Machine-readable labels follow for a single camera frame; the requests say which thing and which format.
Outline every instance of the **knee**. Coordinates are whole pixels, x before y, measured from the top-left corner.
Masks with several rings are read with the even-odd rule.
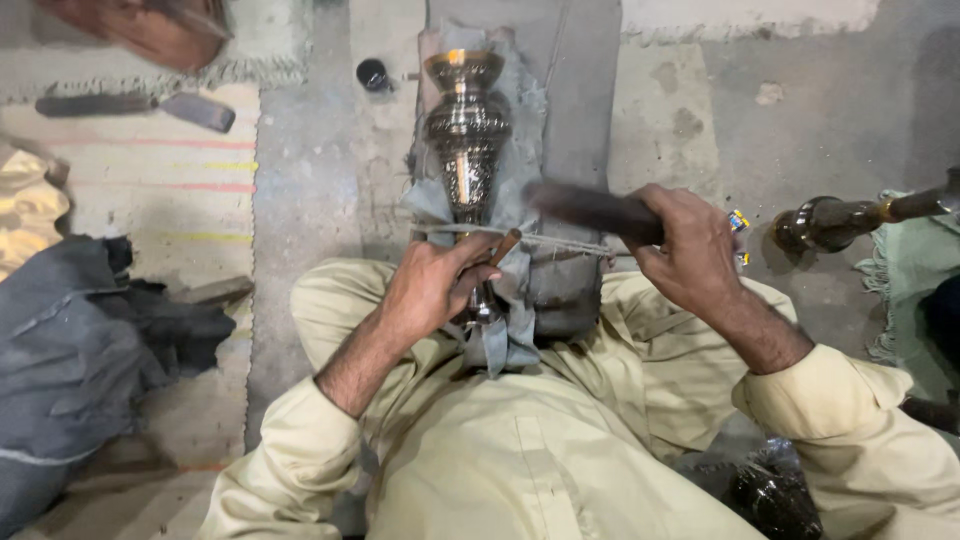
[[[297,279],[290,290],[290,309],[296,318],[318,304],[357,297],[379,302],[395,270],[388,262],[329,258]]]

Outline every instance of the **rope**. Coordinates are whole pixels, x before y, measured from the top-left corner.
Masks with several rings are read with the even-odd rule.
[[[496,229],[494,227],[480,227],[467,223],[458,223],[453,225],[424,225],[415,223],[411,229],[420,233],[472,233],[474,231],[485,231],[488,233],[506,234],[506,229]],[[535,246],[552,246],[554,249],[560,249],[568,252],[580,252],[584,255],[596,255],[598,257],[607,257],[613,255],[614,251],[599,244],[589,242],[578,242],[576,240],[564,240],[552,236],[541,236],[534,233],[524,233],[520,239],[521,242]]]

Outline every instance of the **green cloth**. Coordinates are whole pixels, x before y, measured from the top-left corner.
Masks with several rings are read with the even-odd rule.
[[[900,195],[884,192],[886,195]],[[920,301],[944,280],[960,274],[960,226],[951,215],[883,225],[871,236],[874,257],[855,266],[867,289],[887,306],[887,328],[872,347],[874,361],[896,365],[913,376],[912,394],[944,401],[947,390],[960,388],[960,371],[926,337]]]

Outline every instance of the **wooden stick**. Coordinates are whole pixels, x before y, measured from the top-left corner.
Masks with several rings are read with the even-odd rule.
[[[516,246],[522,237],[523,233],[520,232],[520,229],[510,229],[507,231],[500,245],[496,247],[496,253],[493,254],[493,257],[487,264],[490,266],[499,264],[500,261],[510,253],[510,250],[514,249],[514,246]]]

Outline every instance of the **sleeve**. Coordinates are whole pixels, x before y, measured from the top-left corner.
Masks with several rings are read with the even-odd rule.
[[[333,497],[356,482],[361,430],[312,378],[264,416],[260,446],[225,469],[196,538],[339,539]]]
[[[794,442],[826,537],[960,538],[960,459],[898,406],[905,372],[817,345],[771,375],[746,375],[733,404]]]

